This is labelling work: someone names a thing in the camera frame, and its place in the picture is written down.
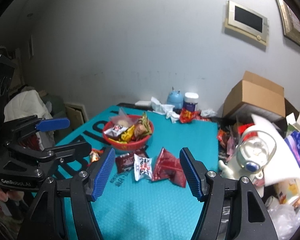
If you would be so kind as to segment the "person's left hand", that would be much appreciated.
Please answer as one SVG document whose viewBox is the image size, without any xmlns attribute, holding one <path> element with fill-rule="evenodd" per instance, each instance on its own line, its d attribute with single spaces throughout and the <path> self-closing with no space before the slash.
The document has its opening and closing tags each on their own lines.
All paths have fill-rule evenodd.
<svg viewBox="0 0 300 240">
<path fill-rule="evenodd" d="M 21 201 L 24 198 L 24 192 L 10 190 L 6 193 L 0 188 L 0 201 L 7 202 L 8 199 L 13 201 Z"/>
</svg>

